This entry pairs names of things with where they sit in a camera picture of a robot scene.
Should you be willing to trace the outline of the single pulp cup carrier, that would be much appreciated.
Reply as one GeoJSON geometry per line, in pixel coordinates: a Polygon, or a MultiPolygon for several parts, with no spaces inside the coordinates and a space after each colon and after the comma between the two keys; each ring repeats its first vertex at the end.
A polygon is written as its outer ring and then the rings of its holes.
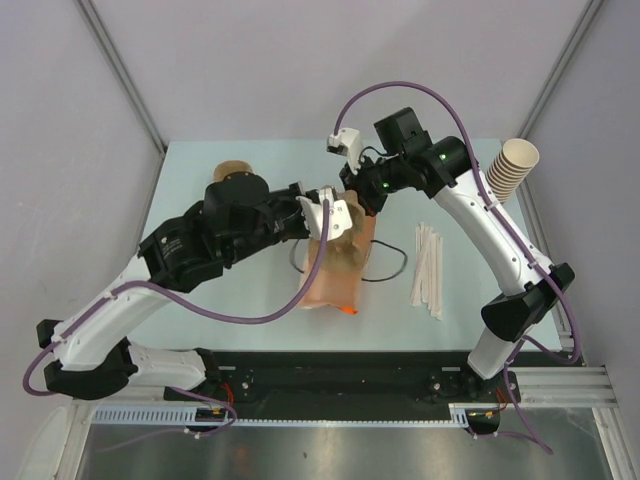
{"type": "Polygon", "coordinates": [[[330,272],[361,272],[368,259],[373,230],[366,226],[365,211],[354,191],[341,192],[338,197],[347,202],[353,227],[327,243],[321,268],[330,272]]]}

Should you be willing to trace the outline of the orange paper bag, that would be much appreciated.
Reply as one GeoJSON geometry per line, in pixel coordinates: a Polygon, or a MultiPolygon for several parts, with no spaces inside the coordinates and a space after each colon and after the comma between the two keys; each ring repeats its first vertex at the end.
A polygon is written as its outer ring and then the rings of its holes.
{"type": "Polygon", "coordinates": [[[326,253],[311,287],[298,303],[305,310],[323,307],[337,308],[342,313],[356,315],[361,305],[363,283],[382,283],[398,277],[406,268],[406,252],[374,238],[376,218],[365,216],[354,222],[353,228],[328,243],[326,253]],[[365,270],[373,246],[377,244],[395,252],[401,258],[391,274],[366,277],[365,270]]]}

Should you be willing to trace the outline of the stack of paper cups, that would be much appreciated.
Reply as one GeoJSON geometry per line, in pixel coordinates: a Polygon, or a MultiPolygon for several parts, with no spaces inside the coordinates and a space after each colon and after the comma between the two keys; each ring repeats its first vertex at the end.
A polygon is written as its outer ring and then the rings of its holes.
{"type": "Polygon", "coordinates": [[[490,189],[500,203],[514,195],[539,160],[538,149],[525,139],[512,138],[502,145],[487,172],[490,189]]]}

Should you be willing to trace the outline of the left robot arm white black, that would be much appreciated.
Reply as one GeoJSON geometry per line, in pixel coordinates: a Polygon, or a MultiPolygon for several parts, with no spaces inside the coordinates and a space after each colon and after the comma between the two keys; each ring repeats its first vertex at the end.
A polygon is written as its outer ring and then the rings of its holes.
{"type": "Polygon", "coordinates": [[[66,321],[37,326],[45,387],[23,388],[33,396],[62,394],[82,400],[109,397],[127,386],[154,386],[167,400],[207,400],[223,388],[213,353],[204,348],[146,348],[128,334],[174,302],[197,315],[237,325],[261,325],[289,313],[310,289],[314,265],[298,293],[274,313],[259,317],[220,314],[185,299],[200,284],[219,278],[234,264],[280,242],[316,235],[327,241],[330,200],[297,184],[272,191],[252,173],[232,173],[210,184],[203,200],[159,225],[94,303],[66,321]]]}

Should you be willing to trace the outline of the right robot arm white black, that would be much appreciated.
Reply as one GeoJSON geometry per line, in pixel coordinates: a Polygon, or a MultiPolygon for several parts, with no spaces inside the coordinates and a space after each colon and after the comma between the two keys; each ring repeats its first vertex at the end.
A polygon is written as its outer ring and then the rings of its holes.
{"type": "Polygon", "coordinates": [[[539,251],[489,196],[485,177],[473,171],[460,139],[433,142],[409,107],[374,128],[384,149],[378,160],[365,155],[355,129],[340,128],[328,137],[328,151],[346,159],[340,171],[343,186],[357,193],[369,216],[376,216],[392,193],[407,188],[425,193],[462,228],[496,278],[500,293],[481,310],[485,327],[468,356],[471,370],[461,376],[463,393],[484,401],[496,391],[496,375],[518,343],[556,304],[575,273],[539,251]]]}

